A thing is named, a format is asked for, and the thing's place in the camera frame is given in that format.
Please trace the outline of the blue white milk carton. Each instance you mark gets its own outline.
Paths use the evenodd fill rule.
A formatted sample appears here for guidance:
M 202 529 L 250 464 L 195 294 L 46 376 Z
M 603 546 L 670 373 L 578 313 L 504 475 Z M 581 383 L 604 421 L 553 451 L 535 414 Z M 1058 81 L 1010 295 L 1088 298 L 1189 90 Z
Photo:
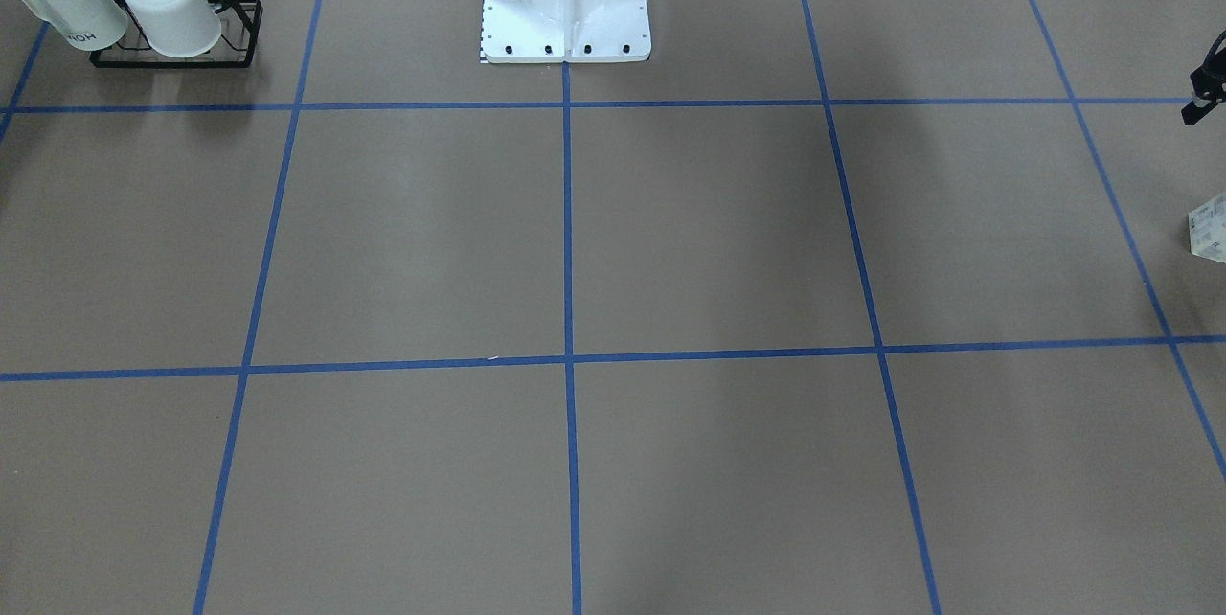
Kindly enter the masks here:
M 1187 214 L 1190 254 L 1213 262 L 1225 262 L 1226 194 L 1219 194 Z

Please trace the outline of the white ribbed HOME mug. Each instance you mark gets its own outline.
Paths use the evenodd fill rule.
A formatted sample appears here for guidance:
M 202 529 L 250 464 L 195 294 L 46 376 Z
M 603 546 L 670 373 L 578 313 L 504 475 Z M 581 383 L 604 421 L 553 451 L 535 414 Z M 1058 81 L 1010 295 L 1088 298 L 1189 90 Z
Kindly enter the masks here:
M 128 15 L 114 0 L 21 1 L 78 51 L 114 47 L 128 32 Z

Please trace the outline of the white mug on rack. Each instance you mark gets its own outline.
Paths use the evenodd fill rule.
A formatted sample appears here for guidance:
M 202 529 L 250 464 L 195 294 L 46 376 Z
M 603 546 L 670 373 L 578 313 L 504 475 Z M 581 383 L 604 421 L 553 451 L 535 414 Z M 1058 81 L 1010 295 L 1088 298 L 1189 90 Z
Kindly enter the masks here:
M 199 58 L 223 34 L 208 0 L 125 0 L 148 39 L 166 58 Z

